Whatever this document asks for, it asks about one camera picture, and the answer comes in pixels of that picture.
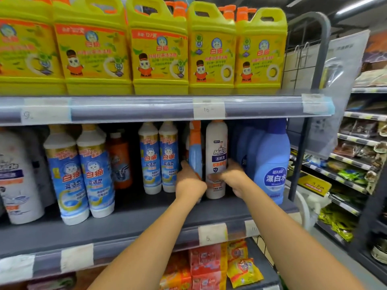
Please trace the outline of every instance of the yellow detergent bottle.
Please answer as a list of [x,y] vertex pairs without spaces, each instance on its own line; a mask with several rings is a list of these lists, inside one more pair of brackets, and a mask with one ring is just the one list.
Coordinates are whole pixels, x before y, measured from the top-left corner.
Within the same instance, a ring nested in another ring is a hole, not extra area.
[[52,1],[56,38],[69,94],[131,94],[122,2]]
[[248,11],[237,12],[238,33],[235,87],[238,93],[254,88],[280,88],[288,24],[279,8],[261,8],[248,21]]
[[136,95],[188,94],[185,16],[173,17],[163,0],[127,0],[126,8]]
[[0,0],[0,95],[65,95],[50,0]]
[[194,1],[188,8],[189,82],[191,92],[208,94],[218,88],[228,94],[234,87],[236,28],[213,3]]

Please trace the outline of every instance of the person's left hand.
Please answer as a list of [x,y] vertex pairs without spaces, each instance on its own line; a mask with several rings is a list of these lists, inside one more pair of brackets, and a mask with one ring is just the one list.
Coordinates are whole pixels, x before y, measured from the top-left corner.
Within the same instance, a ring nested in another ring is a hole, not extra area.
[[207,184],[201,181],[187,161],[181,162],[182,170],[177,173],[176,199],[198,201],[207,190]]

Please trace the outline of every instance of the person's left arm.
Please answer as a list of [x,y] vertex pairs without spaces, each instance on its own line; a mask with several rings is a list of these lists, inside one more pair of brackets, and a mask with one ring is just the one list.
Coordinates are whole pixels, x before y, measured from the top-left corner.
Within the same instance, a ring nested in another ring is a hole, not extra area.
[[186,161],[169,208],[94,280],[88,290],[156,290],[188,213],[207,189]]

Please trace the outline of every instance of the forearm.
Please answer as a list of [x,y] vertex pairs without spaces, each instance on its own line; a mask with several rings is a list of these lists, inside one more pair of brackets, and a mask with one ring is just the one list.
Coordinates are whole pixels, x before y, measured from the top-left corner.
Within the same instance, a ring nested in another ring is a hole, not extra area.
[[184,221],[195,205],[175,200],[128,248],[96,278],[89,290],[158,289]]
[[347,268],[250,179],[244,183],[243,199],[289,289],[364,290]]

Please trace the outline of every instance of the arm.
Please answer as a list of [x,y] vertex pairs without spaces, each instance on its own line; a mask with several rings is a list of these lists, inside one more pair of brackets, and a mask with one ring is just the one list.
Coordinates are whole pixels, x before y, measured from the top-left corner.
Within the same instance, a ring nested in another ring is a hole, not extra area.
[[234,161],[211,180],[223,180],[241,197],[289,289],[365,290],[360,281],[289,217]]
[[184,221],[207,189],[186,161],[182,161],[181,166],[183,169],[177,174],[174,202],[104,269],[88,290],[159,288]]

